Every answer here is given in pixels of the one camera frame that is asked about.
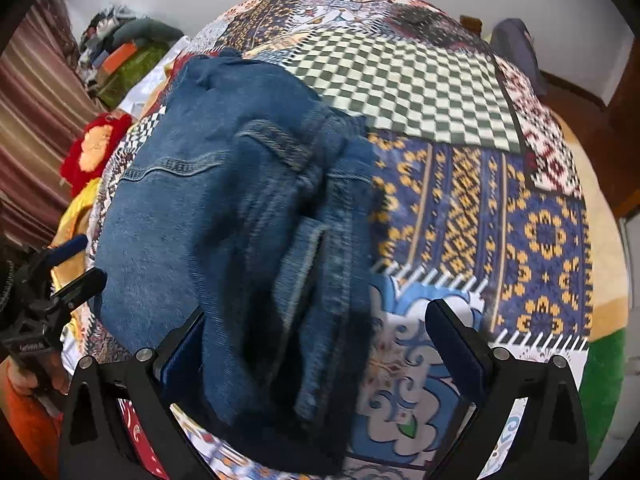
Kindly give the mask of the person's left hand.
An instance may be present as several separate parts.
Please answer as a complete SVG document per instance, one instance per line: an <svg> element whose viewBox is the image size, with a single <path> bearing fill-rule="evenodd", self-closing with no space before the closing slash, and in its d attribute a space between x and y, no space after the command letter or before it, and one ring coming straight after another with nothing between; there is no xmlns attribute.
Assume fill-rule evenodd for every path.
<svg viewBox="0 0 640 480"><path fill-rule="evenodd" d="M6 377L10 386L20 396L33 396L40 388L40 381L35 369L47 375L49 385L59 393L68 393L70 376L68 376L61 360L60 352L50 352L35 358L25 358L21 362L8 356L4 362Z"/></svg>

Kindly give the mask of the orange sleeve forearm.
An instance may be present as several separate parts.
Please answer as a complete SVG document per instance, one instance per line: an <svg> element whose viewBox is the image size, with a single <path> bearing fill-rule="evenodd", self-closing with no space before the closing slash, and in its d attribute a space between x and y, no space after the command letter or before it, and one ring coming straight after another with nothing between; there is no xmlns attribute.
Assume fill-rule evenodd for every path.
<svg viewBox="0 0 640 480"><path fill-rule="evenodd" d="M28 456L47 479L58 479L61 422L28 395L33 379L18 378L11 358L1 364L1 411Z"/></svg>

